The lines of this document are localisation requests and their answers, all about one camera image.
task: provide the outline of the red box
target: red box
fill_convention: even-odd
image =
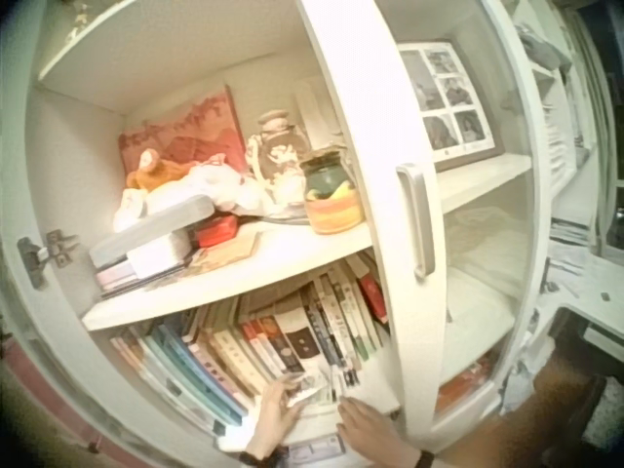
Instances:
[[[212,247],[236,237],[238,233],[238,217],[231,214],[213,219],[195,231],[195,237],[202,249]]]

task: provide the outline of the cabinet door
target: cabinet door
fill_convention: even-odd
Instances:
[[[494,403],[532,314],[550,217],[545,123],[500,2],[376,3],[429,132],[442,199],[431,211],[444,213],[447,316],[424,439],[438,449]]]
[[[372,0],[299,0],[347,140],[390,315],[407,432],[433,420],[443,358],[446,251],[431,146],[394,39]]]
[[[158,409],[150,405],[112,366],[68,303],[55,267],[46,266],[44,288],[35,290],[30,284],[18,241],[28,237],[32,243],[43,245],[29,188],[26,151],[32,142],[27,140],[25,129],[37,42],[45,13],[45,2],[21,2],[13,21],[2,29],[0,298],[3,313],[9,325],[19,329],[16,337],[29,350],[40,371],[106,437],[164,466],[179,466],[172,458],[191,466],[210,464],[210,461],[221,463],[219,466],[235,465],[234,460],[206,444],[199,430],[172,424],[179,418],[171,409],[162,408],[163,404]],[[24,315],[28,316],[27,321],[31,320],[31,340]]]

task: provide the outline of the jar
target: jar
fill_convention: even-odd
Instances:
[[[305,175],[305,210],[318,234],[334,234],[364,220],[358,190],[341,164],[340,151],[314,151],[300,163]]]

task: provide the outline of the stuffed toy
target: stuffed toy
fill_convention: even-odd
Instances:
[[[162,159],[155,149],[148,148],[140,155],[138,169],[126,177],[126,183],[129,188],[151,192],[167,182],[180,180],[196,164],[195,162],[179,164],[168,161]]]

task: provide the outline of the human hand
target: human hand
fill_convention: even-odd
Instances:
[[[388,417],[354,398],[343,398],[338,411],[338,434],[361,456],[387,468],[416,465],[420,450],[401,439]]]
[[[256,459],[268,457],[291,432],[305,402],[299,402],[287,408],[287,390],[294,390],[298,383],[293,382],[295,375],[282,375],[267,385],[262,395],[260,416],[253,432],[253,437],[245,451]]]

